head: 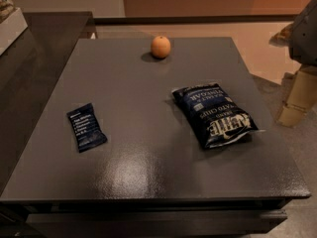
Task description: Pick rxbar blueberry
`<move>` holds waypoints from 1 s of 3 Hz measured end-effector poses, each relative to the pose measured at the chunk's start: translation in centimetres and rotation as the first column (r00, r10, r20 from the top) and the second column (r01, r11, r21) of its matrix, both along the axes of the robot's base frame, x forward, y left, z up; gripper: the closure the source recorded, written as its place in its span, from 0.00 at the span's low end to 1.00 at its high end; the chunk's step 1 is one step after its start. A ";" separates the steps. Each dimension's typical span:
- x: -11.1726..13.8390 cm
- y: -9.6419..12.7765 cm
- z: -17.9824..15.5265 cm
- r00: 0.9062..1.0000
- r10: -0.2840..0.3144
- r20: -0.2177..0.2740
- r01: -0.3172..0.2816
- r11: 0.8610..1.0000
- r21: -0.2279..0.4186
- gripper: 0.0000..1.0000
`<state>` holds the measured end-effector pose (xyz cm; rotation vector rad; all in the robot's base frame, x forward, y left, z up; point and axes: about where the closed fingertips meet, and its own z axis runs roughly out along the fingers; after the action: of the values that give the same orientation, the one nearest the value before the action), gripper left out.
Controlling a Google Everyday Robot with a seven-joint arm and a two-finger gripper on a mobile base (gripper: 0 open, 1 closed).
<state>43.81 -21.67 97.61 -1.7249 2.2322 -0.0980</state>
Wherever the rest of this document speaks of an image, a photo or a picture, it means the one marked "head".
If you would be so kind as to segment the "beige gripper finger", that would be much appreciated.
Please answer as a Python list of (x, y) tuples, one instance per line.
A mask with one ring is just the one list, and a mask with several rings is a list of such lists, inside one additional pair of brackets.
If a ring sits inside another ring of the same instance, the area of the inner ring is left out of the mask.
[(293, 77), (277, 123), (295, 127), (317, 103), (317, 66), (303, 64)]
[(280, 30), (271, 38), (271, 41), (277, 45), (288, 45), (292, 34), (292, 30), (292, 24), (285, 26), (282, 30)]

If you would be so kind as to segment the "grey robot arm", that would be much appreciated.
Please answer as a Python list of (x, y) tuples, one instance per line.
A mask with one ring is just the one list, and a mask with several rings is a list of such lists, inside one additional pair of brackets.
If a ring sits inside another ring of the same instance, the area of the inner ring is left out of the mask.
[(317, 103), (317, 0), (311, 0), (269, 42), (288, 46), (290, 58), (301, 64), (277, 119), (283, 126), (294, 127)]

